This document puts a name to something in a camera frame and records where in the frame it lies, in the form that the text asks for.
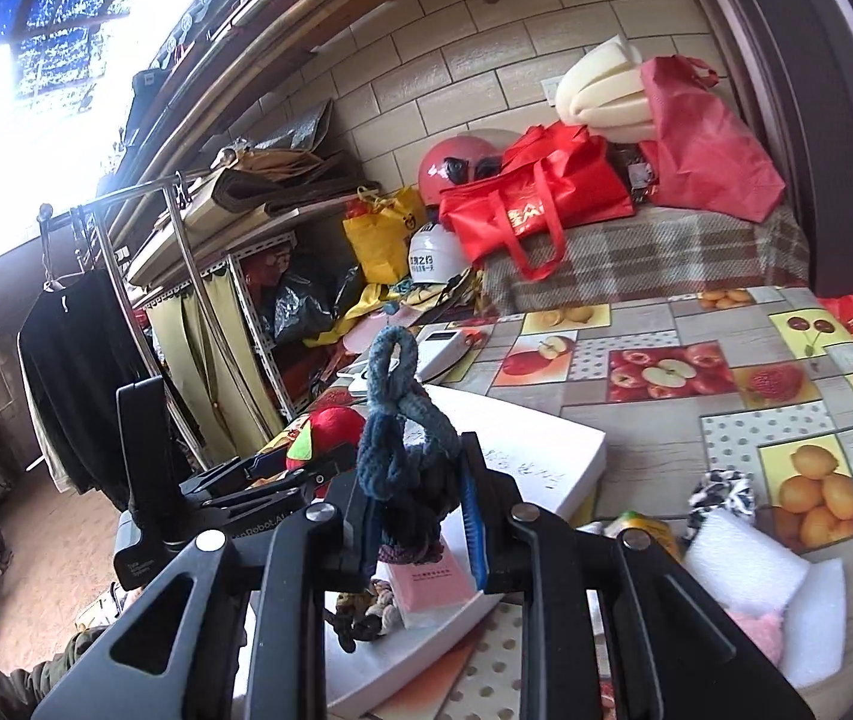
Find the black plastic bag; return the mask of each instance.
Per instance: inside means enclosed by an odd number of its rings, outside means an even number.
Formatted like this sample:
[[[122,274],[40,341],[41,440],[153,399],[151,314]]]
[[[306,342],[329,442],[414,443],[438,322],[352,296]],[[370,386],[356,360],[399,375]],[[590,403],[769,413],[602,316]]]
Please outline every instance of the black plastic bag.
[[[276,288],[273,322],[268,323],[274,341],[294,343],[332,330],[337,319],[356,305],[364,286],[358,265],[337,284],[316,265],[315,257],[294,254]]]

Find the person's arm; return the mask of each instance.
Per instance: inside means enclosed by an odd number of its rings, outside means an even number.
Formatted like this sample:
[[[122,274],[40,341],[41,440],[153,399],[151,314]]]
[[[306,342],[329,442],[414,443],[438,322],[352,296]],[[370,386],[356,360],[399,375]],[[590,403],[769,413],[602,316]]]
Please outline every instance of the person's arm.
[[[60,655],[35,665],[30,671],[17,669],[9,676],[0,671],[0,711],[8,720],[29,720],[37,704],[106,630],[103,627],[80,632]]]

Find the plaid blanket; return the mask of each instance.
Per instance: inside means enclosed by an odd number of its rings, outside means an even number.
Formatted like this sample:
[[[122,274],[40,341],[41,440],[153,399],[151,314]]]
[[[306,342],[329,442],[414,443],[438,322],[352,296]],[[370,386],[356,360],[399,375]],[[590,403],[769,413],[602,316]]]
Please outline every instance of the plaid blanket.
[[[534,265],[553,252],[545,233],[522,244]],[[809,249],[785,205],[763,224],[644,205],[634,217],[567,230],[567,258],[543,281],[524,281],[506,250],[487,257],[483,269],[481,305],[505,316],[719,287],[806,284]]]

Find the black clothing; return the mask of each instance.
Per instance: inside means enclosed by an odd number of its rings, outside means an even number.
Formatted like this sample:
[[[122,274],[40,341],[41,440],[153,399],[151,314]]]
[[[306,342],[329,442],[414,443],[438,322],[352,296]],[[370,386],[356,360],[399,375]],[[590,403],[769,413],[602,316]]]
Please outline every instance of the black clothing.
[[[47,437],[70,480],[99,488],[123,511],[130,499],[116,391],[148,378],[106,271],[44,292],[20,330],[23,370]],[[171,452],[179,479],[190,467]]]

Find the red tote bag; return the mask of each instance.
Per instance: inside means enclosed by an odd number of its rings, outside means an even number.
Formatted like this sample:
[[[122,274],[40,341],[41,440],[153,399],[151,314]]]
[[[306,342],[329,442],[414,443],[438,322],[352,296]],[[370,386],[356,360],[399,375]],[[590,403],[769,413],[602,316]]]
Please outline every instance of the red tote bag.
[[[633,214],[626,187],[606,161],[606,140],[559,122],[530,127],[503,154],[499,175],[440,194],[440,221],[471,262],[506,247],[530,281],[547,278],[563,261],[564,227]],[[543,231],[554,252],[534,268],[519,239]]]
[[[658,136],[640,144],[660,179],[651,200],[753,223],[768,217],[786,185],[750,128],[711,93],[716,71],[702,59],[658,56],[639,75]]]

